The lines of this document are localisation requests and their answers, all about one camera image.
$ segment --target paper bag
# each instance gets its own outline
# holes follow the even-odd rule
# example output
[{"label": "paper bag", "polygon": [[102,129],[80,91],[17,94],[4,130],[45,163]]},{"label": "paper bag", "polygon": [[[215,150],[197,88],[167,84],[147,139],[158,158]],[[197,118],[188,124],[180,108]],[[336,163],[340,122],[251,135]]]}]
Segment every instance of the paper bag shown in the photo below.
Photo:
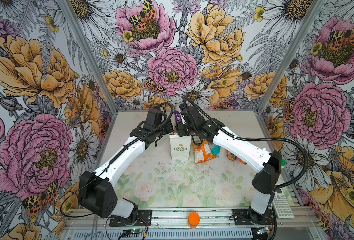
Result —
[{"label": "paper bag", "polygon": [[170,151],[172,159],[189,160],[190,141],[191,136],[179,137],[176,135],[169,135]]}]

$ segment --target black cable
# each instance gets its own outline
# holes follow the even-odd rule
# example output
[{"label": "black cable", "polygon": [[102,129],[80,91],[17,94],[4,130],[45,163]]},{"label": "black cable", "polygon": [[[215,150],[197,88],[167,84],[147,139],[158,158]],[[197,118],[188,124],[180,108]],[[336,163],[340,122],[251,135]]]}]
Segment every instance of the black cable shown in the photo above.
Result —
[{"label": "black cable", "polygon": [[246,138],[246,137],[235,137],[233,134],[231,134],[230,132],[226,131],[225,129],[223,129],[218,123],[216,123],[205,111],[203,111],[196,103],[194,103],[194,101],[190,98],[188,98],[186,95],[182,96],[182,99],[186,99],[187,101],[189,101],[190,104],[192,104],[195,108],[197,108],[197,110],[199,112],[201,112],[207,119],[209,119],[211,122],[213,122],[214,125],[216,125],[222,132],[224,132],[226,135],[228,135],[231,138],[235,138],[237,140],[241,140],[241,141],[249,141],[249,142],[258,142],[258,141],[282,141],[282,142],[288,142],[294,146],[296,146],[298,148],[298,150],[302,153],[303,157],[304,157],[304,166],[301,170],[301,172],[294,177],[292,180],[287,181],[283,184],[280,184],[278,186],[275,186],[273,189],[273,192],[277,191],[278,189],[282,188],[282,187],[286,187],[290,184],[295,183],[296,181],[298,181],[306,172],[307,166],[308,166],[308,162],[309,162],[309,155],[307,154],[307,152],[304,150],[304,148],[298,144],[297,142],[287,139],[287,138],[281,138],[281,137],[261,137],[261,138]]},{"label": "black cable", "polygon": [[[146,134],[144,134],[142,137],[137,137],[135,140],[131,141],[130,143],[128,143],[127,145],[124,145],[124,147],[112,158],[112,160],[109,161],[109,164],[107,165],[107,167],[95,178],[98,179],[105,171],[107,171],[107,169],[109,168],[109,166],[119,157],[121,156],[121,154],[126,150],[128,149],[131,145],[133,145],[135,142],[139,141],[139,140],[142,140],[142,139],[145,139],[146,137],[148,137],[149,135],[153,134],[154,132],[157,132],[158,130],[160,130],[163,126],[165,126],[165,124],[167,124],[167,122],[169,121],[169,119],[172,117],[173,115],[173,111],[174,111],[174,107],[171,103],[168,103],[168,102],[165,102],[165,103],[161,103],[160,105],[158,105],[157,109],[159,109],[162,105],[168,105],[170,107],[170,114],[169,116],[164,119],[163,122],[161,122],[161,124],[159,126],[157,126],[156,128],[152,129],[151,131],[147,132]],[[90,215],[93,215],[94,213],[92,214],[86,214],[86,215],[82,215],[82,216],[70,216],[68,214],[65,214],[63,211],[62,211],[62,206],[64,205],[64,203],[73,195],[73,194],[76,194],[76,192],[80,191],[81,189],[83,189],[84,187],[88,186],[89,184],[93,183],[94,180],[90,181],[89,183],[87,183],[85,186],[79,188],[78,190],[76,190],[74,193],[72,193],[71,195],[69,195],[69,197],[67,197],[61,204],[60,206],[60,213],[61,215],[65,216],[65,217],[71,217],[71,218],[79,218],[79,217],[86,217],[86,216],[90,216]]]},{"label": "black cable", "polygon": [[273,240],[275,237],[275,233],[277,232],[277,216],[275,215],[275,209],[274,209],[274,205],[272,204],[272,212],[273,212],[273,233],[272,236],[270,237],[269,240]]}]

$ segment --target wire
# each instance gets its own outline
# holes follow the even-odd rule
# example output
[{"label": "wire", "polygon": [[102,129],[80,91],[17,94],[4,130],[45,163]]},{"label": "wire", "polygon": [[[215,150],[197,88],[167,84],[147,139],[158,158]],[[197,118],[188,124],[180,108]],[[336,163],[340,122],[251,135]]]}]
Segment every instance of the wire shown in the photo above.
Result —
[{"label": "wire", "polygon": [[151,131],[147,132],[146,134],[144,134],[142,137],[137,137],[135,140],[131,141],[130,143],[128,143],[127,145],[124,145],[123,148],[112,158],[112,160],[109,161],[109,164],[107,165],[107,167],[92,181],[90,181],[89,183],[87,183],[85,186],[79,188],[78,190],[74,191],[74,193],[72,193],[71,195],[69,195],[61,204],[60,206],[60,213],[61,215],[65,216],[65,217],[71,217],[71,218],[79,218],[79,217],[86,217],[86,216],[90,216],[93,215],[92,214],[86,214],[86,215],[82,215],[82,216],[70,216],[68,214],[65,214],[62,210],[62,206],[64,205],[64,203],[74,194],[76,194],[78,191],[80,191],[81,189],[83,189],[84,187],[88,186],[89,184],[93,183],[96,179],[98,179],[104,172],[107,171],[107,169],[109,168],[109,166],[119,157],[121,156],[121,154],[128,149],[131,145],[133,145],[135,142],[140,141],[142,139],[145,139],[146,137],[148,137],[149,135],[159,131],[162,127],[165,126],[165,124],[168,123],[169,119],[172,117],[173,115],[173,111],[174,111],[174,107],[171,103],[165,102],[165,103],[161,103],[160,105],[158,105],[157,107],[155,107],[156,109],[159,109],[162,105],[168,105],[170,107],[170,114],[169,116],[164,119],[163,122],[161,122],[161,124],[157,127],[155,127],[154,129],[152,129]]},{"label": "wire", "polygon": [[302,153],[302,156],[304,157],[304,166],[301,170],[301,172],[294,177],[292,180],[289,180],[283,184],[280,184],[278,186],[275,186],[273,188],[273,192],[277,191],[278,189],[282,188],[282,187],[286,187],[290,184],[295,183],[296,181],[298,181],[306,172],[307,166],[308,166],[308,162],[309,162],[309,155],[307,154],[307,152],[304,150],[304,148],[297,142],[287,139],[287,138],[281,138],[281,137],[261,137],[261,138],[246,138],[246,137],[236,137],[233,134],[231,134],[230,132],[226,131],[225,129],[223,129],[217,122],[215,122],[205,111],[203,111],[192,99],[188,98],[187,96],[183,95],[182,99],[186,99],[190,104],[192,104],[195,108],[197,108],[197,110],[202,113],[207,119],[209,119],[211,122],[213,122],[213,124],[215,126],[217,126],[222,132],[224,132],[226,135],[230,136],[231,138],[235,138],[237,140],[241,140],[241,141],[250,141],[250,142],[259,142],[259,141],[282,141],[282,142],[288,142],[294,146],[296,146],[298,148],[298,150]]}]

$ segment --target yellow flower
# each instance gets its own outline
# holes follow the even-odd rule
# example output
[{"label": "yellow flower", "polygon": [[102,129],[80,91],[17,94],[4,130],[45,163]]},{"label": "yellow flower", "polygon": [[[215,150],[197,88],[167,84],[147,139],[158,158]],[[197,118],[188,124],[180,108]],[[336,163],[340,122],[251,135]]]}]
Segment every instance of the yellow flower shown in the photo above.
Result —
[{"label": "yellow flower", "polygon": [[143,93],[141,82],[126,71],[108,71],[103,78],[113,99],[118,96],[129,100],[129,98],[140,96]]},{"label": "yellow flower", "polygon": [[257,20],[257,22],[261,22],[263,20],[262,14],[265,12],[264,7],[257,7],[256,8],[256,13],[254,14],[254,20]]},{"label": "yellow flower", "polygon": [[109,54],[107,53],[105,48],[103,48],[103,55],[104,55],[104,58],[109,59]]},{"label": "yellow flower", "polygon": [[[227,66],[232,58],[240,55],[245,32],[242,32],[241,26],[234,30],[234,17],[225,14],[223,8],[209,4],[206,16],[200,12],[192,16],[186,34],[194,41],[190,45],[202,46],[203,63]],[[223,32],[227,32],[226,36],[219,36]]]},{"label": "yellow flower", "polygon": [[59,27],[55,25],[55,21],[50,16],[45,17],[45,22],[49,25],[52,31],[59,32]]},{"label": "yellow flower", "polygon": [[309,195],[328,214],[339,219],[346,219],[349,215],[350,225],[354,227],[354,148],[350,146],[334,146],[329,161],[333,162],[334,170],[325,173],[332,180],[328,189],[318,184],[319,190],[314,189]]},{"label": "yellow flower", "polygon": [[6,233],[0,240],[40,240],[41,227],[34,223],[27,226],[25,223],[17,224],[10,232]]},{"label": "yellow flower", "polygon": [[317,55],[318,51],[321,50],[321,48],[322,48],[322,43],[321,42],[315,43],[313,45],[312,49],[310,50],[310,53],[313,54],[313,55]]},{"label": "yellow flower", "polygon": [[72,96],[64,109],[65,121],[71,126],[84,127],[87,122],[92,125],[92,130],[99,136],[100,117],[97,101],[93,98],[94,93],[82,84],[77,97]]},{"label": "yellow flower", "polygon": [[131,31],[125,30],[125,32],[122,34],[122,37],[124,38],[124,41],[131,42],[133,41],[133,33]]},{"label": "yellow flower", "polygon": [[210,105],[221,103],[230,96],[230,91],[234,93],[237,90],[237,81],[240,71],[241,69],[239,68],[233,70],[232,68],[222,69],[222,67],[217,64],[202,70],[199,75],[211,81],[208,89],[214,89],[214,95],[210,96],[212,98]]},{"label": "yellow flower", "polygon": [[[282,137],[282,138],[286,137],[285,128],[284,128],[284,119],[278,117],[273,118],[273,116],[271,116],[266,120],[266,127],[269,130],[271,137]],[[284,145],[284,142],[274,141],[274,144],[277,150],[279,151]]]},{"label": "yellow flower", "polygon": [[60,108],[67,98],[76,93],[75,75],[60,50],[51,46],[51,56],[46,80],[42,79],[42,58],[37,39],[28,43],[24,38],[11,35],[0,37],[0,46],[9,55],[0,56],[0,84],[7,96],[29,96],[26,104],[31,104],[40,95],[47,96],[55,108]]},{"label": "yellow flower", "polygon": [[[249,84],[245,87],[245,97],[256,99],[259,96],[263,96],[266,92],[267,87],[270,85],[275,71],[270,72],[268,74],[263,73],[261,75],[257,75],[255,78],[252,78],[251,81],[253,84]],[[287,77],[283,76],[281,82],[276,87],[273,95],[270,98],[270,102],[274,107],[278,108],[286,98],[286,84]]]},{"label": "yellow flower", "polygon": [[346,190],[346,194],[345,194],[346,199],[351,202],[352,204],[354,204],[354,189],[352,189],[351,187],[349,187]]}]

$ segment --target butterfly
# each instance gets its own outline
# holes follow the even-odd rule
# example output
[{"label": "butterfly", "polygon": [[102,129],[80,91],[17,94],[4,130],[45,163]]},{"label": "butterfly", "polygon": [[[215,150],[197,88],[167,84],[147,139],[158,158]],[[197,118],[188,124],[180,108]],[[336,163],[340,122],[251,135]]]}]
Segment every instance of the butterfly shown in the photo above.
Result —
[{"label": "butterfly", "polygon": [[145,30],[147,24],[151,23],[157,16],[157,9],[153,7],[152,0],[144,0],[140,15],[134,15],[128,18],[131,25],[137,26],[138,30]]},{"label": "butterfly", "polygon": [[294,98],[291,98],[286,101],[285,103],[285,121],[288,123],[294,123],[294,116],[293,116],[293,107],[294,107]]},{"label": "butterfly", "polygon": [[144,83],[144,86],[146,86],[147,88],[150,88],[152,92],[154,92],[155,94],[160,94],[163,93],[166,89],[162,86],[157,86],[153,79],[151,79],[150,77],[146,78],[146,81]]},{"label": "butterfly", "polygon": [[342,46],[354,45],[354,28],[346,32],[341,30],[332,31],[329,40],[331,41],[330,48],[334,51],[337,51]]},{"label": "butterfly", "polygon": [[30,196],[22,201],[22,206],[28,210],[27,215],[29,217],[36,216],[41,208],[46,208],[47,204],[52,204],[59,194],[58,187],[59,183],[55,181],[42,194]]}]

